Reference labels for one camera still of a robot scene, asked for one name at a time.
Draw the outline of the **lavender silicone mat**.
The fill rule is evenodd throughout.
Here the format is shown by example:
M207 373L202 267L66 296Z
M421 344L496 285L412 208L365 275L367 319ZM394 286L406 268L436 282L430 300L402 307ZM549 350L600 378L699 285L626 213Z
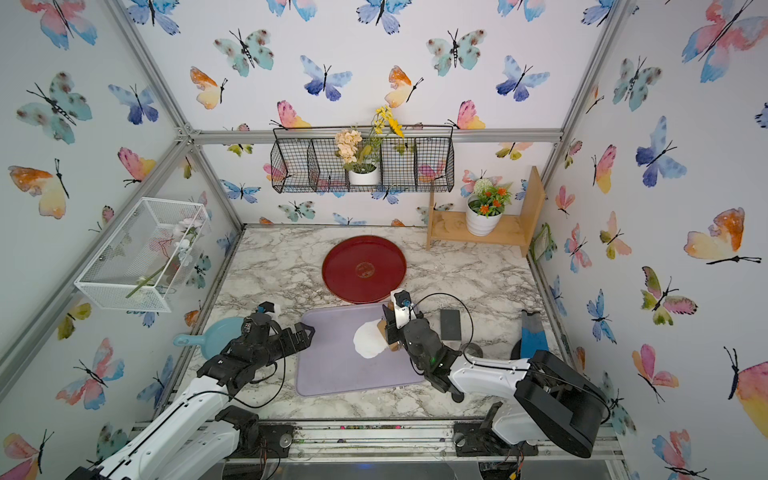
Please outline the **lavender silicone mat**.
M411 366L403 349L384 350L365 359L356 351L353 337L364 323L381 320L381 304L321 308L301 319L315 328L311 346L298 354L296 391L304 397L393 388L420 383L423 377Z

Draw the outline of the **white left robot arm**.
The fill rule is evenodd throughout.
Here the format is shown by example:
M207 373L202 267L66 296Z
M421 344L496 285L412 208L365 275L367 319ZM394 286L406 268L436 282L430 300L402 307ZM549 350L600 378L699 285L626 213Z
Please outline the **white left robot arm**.
M308 349L316 329L302 322L281 328L276 314L256 311L241 335L197 371L172 404L138 436L70 479L198 479L241 451L261 455L268 446L254 406L233 403L261 368Z

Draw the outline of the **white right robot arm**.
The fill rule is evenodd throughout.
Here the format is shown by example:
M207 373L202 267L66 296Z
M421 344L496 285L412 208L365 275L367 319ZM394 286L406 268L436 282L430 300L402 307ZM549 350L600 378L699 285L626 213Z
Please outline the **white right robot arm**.
M514 401L522 410L494 407L487 419L495 438L513 446L549 440L578 458L589 458L601 426L610 419L607 397L549 351L531 358L493 360L447 346L408 304L384 305L383 333L407 352L416 371L456 403L468 394Z

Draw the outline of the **white dough piece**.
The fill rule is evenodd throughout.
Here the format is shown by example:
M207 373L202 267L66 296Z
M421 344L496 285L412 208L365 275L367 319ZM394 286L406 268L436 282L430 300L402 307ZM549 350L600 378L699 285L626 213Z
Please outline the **white dough piece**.
M362 324L355 332L353 344L355 351L365 359L372 359L388 349L388 343L380 328L379 320Z

